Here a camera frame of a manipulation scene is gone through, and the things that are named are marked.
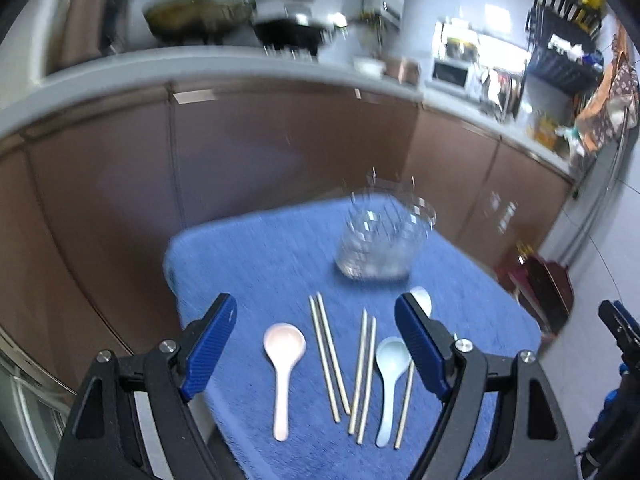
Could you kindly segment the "light blue ceramic spoon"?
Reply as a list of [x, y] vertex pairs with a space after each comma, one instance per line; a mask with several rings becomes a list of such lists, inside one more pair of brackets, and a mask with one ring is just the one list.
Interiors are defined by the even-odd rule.
[[390, 442], [394, 418], [396, 382], [408, 370], [410, 361], [410, 353], [405, 341], [399, 337], [385, 338], [376, 348], [375, 362], [383, 384], [382, 416], [375, 440], [378, 448], [384, 448]]

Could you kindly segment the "white ceramic spoon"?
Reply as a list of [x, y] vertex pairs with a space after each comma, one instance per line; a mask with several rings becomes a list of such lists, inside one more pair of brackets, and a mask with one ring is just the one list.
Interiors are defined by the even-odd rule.
[[416, 300], [416, 303], [420, 306], [422, 312], [430, 318], [433, 312], [433, 304], [428, 291], [424, 287], [418, 286], [413, 287], [413, 289], [410, 290], [410, 294], [413, 296], [414, 300]]

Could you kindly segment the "pink ceramic spoon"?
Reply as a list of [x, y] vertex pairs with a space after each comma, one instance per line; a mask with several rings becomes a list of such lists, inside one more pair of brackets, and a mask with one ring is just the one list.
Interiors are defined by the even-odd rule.
[[277, 323], [266, 330], [262, 341], [264, 350], [276, 375], [274, 397], [273, 437], [278, 442], [288, 438], [288, 390], [294, 367], [306, 351], [306, 339], [294, 325]]

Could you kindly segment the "dark red dustpan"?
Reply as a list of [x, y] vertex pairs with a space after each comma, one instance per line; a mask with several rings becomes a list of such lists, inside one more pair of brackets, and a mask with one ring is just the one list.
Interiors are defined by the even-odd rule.
[[537, 255], [497, 271], [498, 283], [536, 320], [541, 333], [559, 335], [574, 307], [567, 267]]

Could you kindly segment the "blue towel mat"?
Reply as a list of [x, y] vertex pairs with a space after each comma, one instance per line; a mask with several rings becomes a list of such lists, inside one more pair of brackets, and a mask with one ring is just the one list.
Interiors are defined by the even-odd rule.
[[[356, 442], [366, 382], [364, 365], [356, 432], [346, 415], [320, 325], [341, 421], [333, 420], [324, 382], [309, 296], [321, 292], [352, 410], [362, 310], [378, 320], [376, 338], [397, 334], [396, 299], [413, 287], [431, 296], [433, 314], [448, 330], [480, 350], [514, 356], [536, 349], [537, 323], [469, 258], [433, 234], [410, 275], [398, 282], [353, 281], [337, 269], [335, 256], [349, 212], [348, 200], [322, 200], [256, 212], [185, 230], [169, 243], [166, 281], [183, 323], [200, 318], [223, 292], [238, 305], [235, 328], [206, 391], [224, 443], [250, 479], [405, 479], [420, 457], [440, 405], [413, 381], [407, 425], [399, 450], [395, 439], [375, 444], [383, 391], [373, 367], [363, 444]], [[288, 438], [272, 433], [274, 370], [262, 341], [277, 323], [296, 326], [306, 351], [296, 364], [288, 395]]]

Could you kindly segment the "brown lower cabinets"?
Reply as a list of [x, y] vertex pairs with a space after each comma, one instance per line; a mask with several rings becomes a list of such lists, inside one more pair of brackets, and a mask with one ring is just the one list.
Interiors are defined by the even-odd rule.
[[307, 81], [164, 84], [32, 113], [1, 141], [1, 341], [54, 390], [178, 332], [168, 240], [209, 220], [413, 180], [488, 266], [539, 245], [570, 179], [484, 119]]

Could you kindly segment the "yellow detergent bottle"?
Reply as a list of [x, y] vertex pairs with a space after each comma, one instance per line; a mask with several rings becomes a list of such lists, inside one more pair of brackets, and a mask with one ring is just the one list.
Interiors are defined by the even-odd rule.
[[558, 124], [546, 114], [538, 117], [534, 131], [534, 140], [540, 145], [553, 151], [558, 136], [555, 129]]

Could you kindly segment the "hanging patterned apron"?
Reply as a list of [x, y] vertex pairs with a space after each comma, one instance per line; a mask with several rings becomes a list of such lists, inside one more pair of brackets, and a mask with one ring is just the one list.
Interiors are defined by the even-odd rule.
[[594, 154], [610, 141], [620, 140], [638, 124], [638, 74], [629, 61], [628, 34], [617, 22], [612, 62], [586, 107], [577, 115], [577, 127], [585, 151]]

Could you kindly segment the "white microwave oven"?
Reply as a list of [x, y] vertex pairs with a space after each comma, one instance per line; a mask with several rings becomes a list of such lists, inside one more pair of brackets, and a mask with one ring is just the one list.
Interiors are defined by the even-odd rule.
[[470, 102], [478, 102], [482, 93], [482, 72], [473, 63], [435, 58], [430, 83], [440, 91]]

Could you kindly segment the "brown rice cooker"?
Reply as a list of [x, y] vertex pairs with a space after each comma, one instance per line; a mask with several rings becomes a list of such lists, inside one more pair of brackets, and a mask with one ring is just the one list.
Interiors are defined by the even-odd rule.
[[386, 58], [387, 77], [396, 80], [400, 84], [408, 84], [416, 87], [420, 82], [421, 67], [412, 58]]

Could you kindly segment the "white ceramic bowl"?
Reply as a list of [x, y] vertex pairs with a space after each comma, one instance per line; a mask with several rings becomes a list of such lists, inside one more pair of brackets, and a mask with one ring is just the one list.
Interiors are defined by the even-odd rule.
[[361, 75], [381, 79], [386, 71], [386, 63], [378, 58], [354, 58], [352, 66]]

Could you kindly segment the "black wok with lid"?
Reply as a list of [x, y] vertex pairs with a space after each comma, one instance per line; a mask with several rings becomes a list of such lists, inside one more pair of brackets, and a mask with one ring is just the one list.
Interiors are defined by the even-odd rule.
[[346, 22], [335, 24], [300, 13], [254, 21], [252, 24], [257, 39], [265, 48], [276, 51], [306, 51], [314, 58], [322, 47], [346, 28]]

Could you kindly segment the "black dish rack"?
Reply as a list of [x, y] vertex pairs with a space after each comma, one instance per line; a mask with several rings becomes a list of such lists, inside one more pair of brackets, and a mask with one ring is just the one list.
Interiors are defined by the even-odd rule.
[[533, 0], [525, 23], [527, 73], [568, 96], [596, 88], [603, 73], [596, 45], [601, 26], [601, 0]]

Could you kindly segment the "bronze wok with lid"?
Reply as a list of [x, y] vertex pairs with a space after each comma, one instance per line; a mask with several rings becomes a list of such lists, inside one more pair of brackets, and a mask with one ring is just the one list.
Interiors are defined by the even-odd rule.
[[222, 44], [252, 20], [256, 8], [257, 0], [155, 0], [142, 14], [152, 36], [163, 44]]

